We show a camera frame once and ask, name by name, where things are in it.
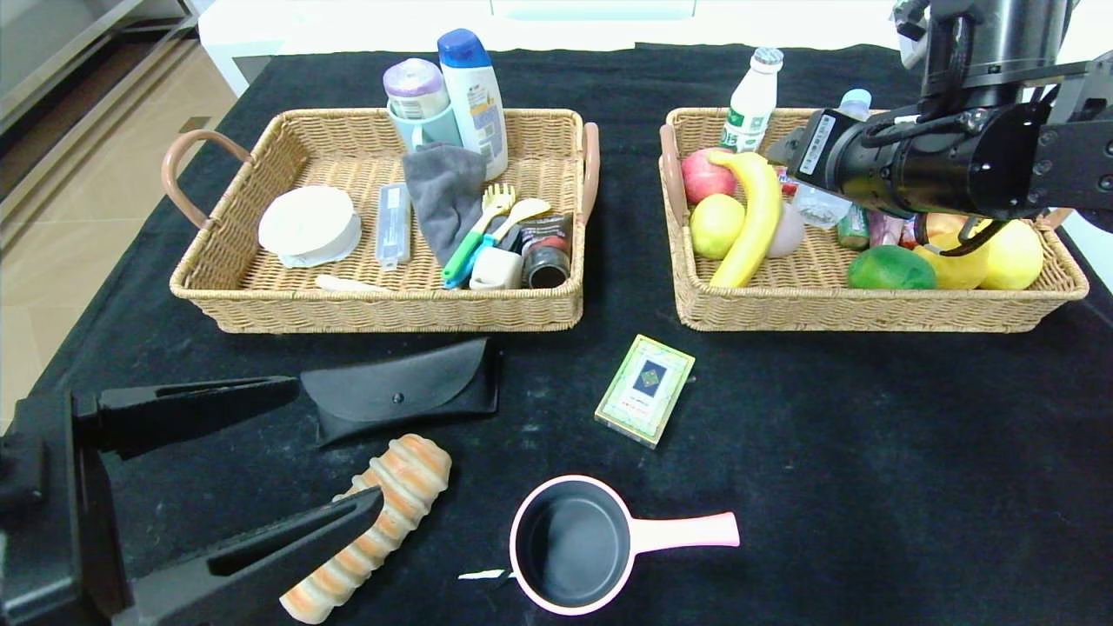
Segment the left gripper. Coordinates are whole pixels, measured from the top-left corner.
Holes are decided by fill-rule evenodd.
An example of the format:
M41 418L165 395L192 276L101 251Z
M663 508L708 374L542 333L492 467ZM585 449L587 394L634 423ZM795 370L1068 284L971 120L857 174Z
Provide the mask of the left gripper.
M97 450L136 458L289 404L295 376L24 397L3 436L4 625L243 625L370 529L372 487L130 583Z

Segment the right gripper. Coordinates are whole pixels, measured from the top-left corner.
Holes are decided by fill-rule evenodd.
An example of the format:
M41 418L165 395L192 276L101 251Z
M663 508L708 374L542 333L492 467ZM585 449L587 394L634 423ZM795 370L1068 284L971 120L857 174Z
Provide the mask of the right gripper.
M818 110L764 151L790 167L792 207L802 217L843 217L854 203L894 217L908 216L899 190L908 138L890 119L861 119L846 110Z

